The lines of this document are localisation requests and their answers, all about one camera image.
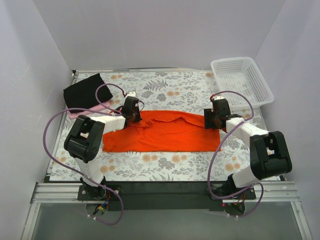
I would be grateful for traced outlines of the orange t shirt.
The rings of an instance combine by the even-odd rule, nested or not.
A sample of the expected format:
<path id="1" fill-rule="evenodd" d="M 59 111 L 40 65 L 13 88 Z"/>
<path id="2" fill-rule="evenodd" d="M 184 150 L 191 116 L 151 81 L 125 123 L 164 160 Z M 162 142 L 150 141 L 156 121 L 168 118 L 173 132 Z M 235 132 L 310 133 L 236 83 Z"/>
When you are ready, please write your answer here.
<path id="1" fill-rule="evenodd" d="M 142 120 L 103 135 L 102 150 L 123 152 L 214 152 L 221 139 L 205 129 L 204 116 L 172 110 L 144 110 Z"/>

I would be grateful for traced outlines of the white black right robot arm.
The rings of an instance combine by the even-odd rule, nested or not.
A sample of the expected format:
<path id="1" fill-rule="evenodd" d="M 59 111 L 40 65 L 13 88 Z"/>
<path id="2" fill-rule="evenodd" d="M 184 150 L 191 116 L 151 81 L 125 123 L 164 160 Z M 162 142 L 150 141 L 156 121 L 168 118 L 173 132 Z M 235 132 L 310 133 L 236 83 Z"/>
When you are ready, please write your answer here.
<path id="1" fill-rule="evenodd" d="M 240 139 L 249 147 L 249 166 L 233 173 L 218 188 L 208 187 L 217 199 L 237 199 L 259 181 L 290 173 L 292 161 L 285 137 L 280 131 L 258 128 L 238 114 L 232 114 L 228 101 L 221 96 L 210 99 L 212 108 L 204 110 L 205 129 L 222 130 L 225 137 Z"/>

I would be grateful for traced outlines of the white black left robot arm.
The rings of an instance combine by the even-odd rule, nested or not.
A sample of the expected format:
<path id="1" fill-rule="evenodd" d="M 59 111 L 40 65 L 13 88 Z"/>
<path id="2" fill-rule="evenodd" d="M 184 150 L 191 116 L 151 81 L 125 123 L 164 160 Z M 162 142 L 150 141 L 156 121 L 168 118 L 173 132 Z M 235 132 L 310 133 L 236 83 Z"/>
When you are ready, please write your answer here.
<path id="1" fill-rule="evenodd" d="M 141 101 L 135 96 L 127 96 L 120 113 L 107 113 L 98 117 L 79 115 L 64 141 L 64 149 L 73 157 L 80 171 L 83 173 L 81 181 L 90 186 L 89 194 L 95 200 L 106 196 L 106 187 L 102 184 L 104 176 L 95 160 L 101 149 L 103 135 L 129 127 L 139 122 L 139 104 Z"/>

